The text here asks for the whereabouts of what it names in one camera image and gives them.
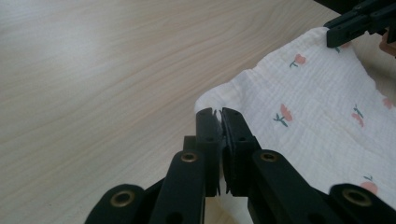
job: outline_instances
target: screw hole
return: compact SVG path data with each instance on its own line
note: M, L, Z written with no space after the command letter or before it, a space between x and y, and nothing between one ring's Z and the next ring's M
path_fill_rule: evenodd
M325 224L326 223L326 219L323 217L323 215L318 214L318 213L309 214L308 220L312 224Z
M348 201L358 206L368 207L372 205L370 198L364 192L355 189L344 189L343 196Z
M130 190L120 191L111 197L110 203L114 207L124 207L134 200L134 193Z
M183 216L178 213L171 213L166 217L166 224L181 224L183 223Z
M193 161L198 160L198 156L195 155L195 154L192 153L192 152L187 152L187 153L184 153L184 154L181 156L181 160L182 160L182 161L185 161L185 162L193 162Z
M277 155L269 152L264 152L261 155L263 161L276 161Z

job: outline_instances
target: wooden table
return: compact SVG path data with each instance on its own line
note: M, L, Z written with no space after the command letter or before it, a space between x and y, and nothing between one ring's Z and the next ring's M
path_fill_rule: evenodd
M311 0L0 0L0 223L82 223L108 189L154 184L201 94L336 16ZM379 39L354 48L396 103ZM214 199L205 214L234 223Z

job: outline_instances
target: floral fabric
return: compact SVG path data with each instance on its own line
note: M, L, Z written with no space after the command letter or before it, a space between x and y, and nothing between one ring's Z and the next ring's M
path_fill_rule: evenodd
M206 92L195 111L238 110L262 148L283 154L312 187L328 193L351 183L396 208L395 107L353 46L328 49L326 32L313 29L268 54Z

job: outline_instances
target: pink flower print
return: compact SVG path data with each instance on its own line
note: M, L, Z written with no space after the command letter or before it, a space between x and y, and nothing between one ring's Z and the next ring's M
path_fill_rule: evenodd
M383 99L382 102L384 102L384 106L386 106L388 109L393 108L393 102L389 98Z
M349 41L349 42L346 42L345 44L341 45L340 47L335 47L334 49L337 50L338 53L340 53L341 52L340 48L347 49L351 44L352 43Z
M297 55L294 57L294 61L290 64L290 67L291 67L292 65L298 67L297 64L304 64L305 62L306 62L306 58L303 57L301 54L297 54Z
M283 118L285 118L286 121L293 120L290 111L283 104L280 106L280 113L282 114Z
M358 106L355 105L355 108L353 108L356 113L352 113L352 118L356 119L361 127L364 127L364 122L363 122L363 114L359 111Z
M282 115L282 118L276 113L276 119L274 120L281 122L285 127L289 127L286 121L292 121L293 117L291 116L290 111L283 104L280 106L280 114Z
M370 177L364 176L364 179L367 179L368 181L361 183L361 187L371 191L373 194L376 195L378 193L378 187L373 182L373 177L372 176L370 176Z
M346 42L345 44L341 45L341 49L347 49L350 45L352 44L352 42Z

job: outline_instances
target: black plastic part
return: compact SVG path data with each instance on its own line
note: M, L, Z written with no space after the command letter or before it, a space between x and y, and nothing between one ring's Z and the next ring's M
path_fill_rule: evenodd
M134 220L135 223L148 223L151 217L154 205L157 202L161 187L163 186L163 179L145 190L143 202L140 204L139 210Z
M256 183L252 183L247 197L247 209L253 223L256 224L276 224L275 217L270 206L262 197L260 188Z
M351 184L335 185L329 199L346 223L396 223L395 211L367 189Z
M142 188L135 185L119 185L110 189L91 210L86 224L140 223L135 220L144 198Z
M281 154L262 150L252 159L255 181L276 223L343 223Z
M374 33L383 35L386 32L385 28L389 28L387 42L395 42L395 15L396 0L367 0L361 2L342 16L324 24L325 27L330 29L326 35L327 47L339 47L364 35L366 31L370 35Z
M172 159L150 224L201 224L205 211L205 158L197 150L183 150Z
M261 148L241 113L223 108L221 118L226 138L223 171L227 192L230 190L233 196L247 197L251 183L251 155Z
M198 151L205 155L205 192L206 197L214 197L219 188L220 152L222 148L222 130L212 108L196 114L195 144Z

